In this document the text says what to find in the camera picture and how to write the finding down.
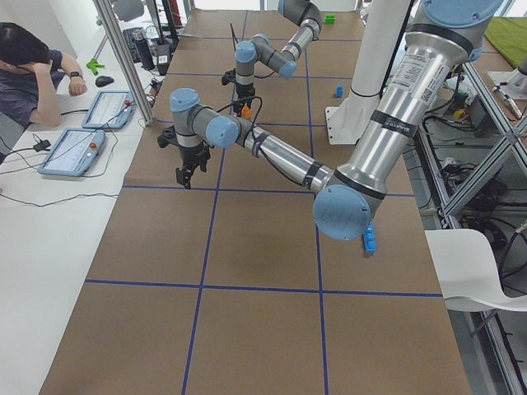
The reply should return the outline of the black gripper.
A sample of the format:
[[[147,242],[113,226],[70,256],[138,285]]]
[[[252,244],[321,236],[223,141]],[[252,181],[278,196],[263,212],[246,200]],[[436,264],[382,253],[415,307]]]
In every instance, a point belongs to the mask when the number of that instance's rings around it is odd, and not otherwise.
[[[207,172],[208,161],[211,159],[210,146],[200,142],[197,146],[180,146],[182,166],[175,169],[176,182],[185,189],[191,189],[191,179],[196,168]]]
[[[255,95],[255,88],[254,83],[251,82],[250,84],[241,84],[239,82],[236,83],[236,94],[237,99],[234,102],[234,114],[236,116],[241,116],[242,111],[242,100],[252,100]]]

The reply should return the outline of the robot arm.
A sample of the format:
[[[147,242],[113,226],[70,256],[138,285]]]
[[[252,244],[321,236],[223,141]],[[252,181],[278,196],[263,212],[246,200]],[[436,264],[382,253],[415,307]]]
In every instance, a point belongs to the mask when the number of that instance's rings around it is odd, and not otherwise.
[[[305,52],[308,44],[317,40],[322,31],[323,22],[319,8],[310,1],[280,1],[277,10],[298,27],[282,49],[275,49],[264,34],[254,35],[236,44],[236,66],[231,73],[234,75],[238,100],[233,105],[233,111],[238,117],[250,116],[252,100],[256,96],[254,65],[262,63],[280,77],[288,79],[296,71],[297,60]]]
[[[337,240],[366,233],[387,194],[386,180],[455,66],[478,59],[484,31],[498,1],[374,1],[348,97],[326,109],[329,141],[351,144],[336,170],[288,146],[254,120],[225,115],[198,92],[170,95],[183,166],[177,181],[189,186],[208,162],[208,146],[240,145],[264,158],[292,182],[314,192],[318,228]]]

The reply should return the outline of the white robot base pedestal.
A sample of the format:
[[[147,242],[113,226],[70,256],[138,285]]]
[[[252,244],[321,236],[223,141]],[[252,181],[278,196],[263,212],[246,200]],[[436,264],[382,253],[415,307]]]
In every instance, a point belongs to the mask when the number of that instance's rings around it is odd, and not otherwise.
[[[411,0],[373,1],[347,98],[326,109],[329,143],[354,144],[366,130],[393,66],[413,9]]]

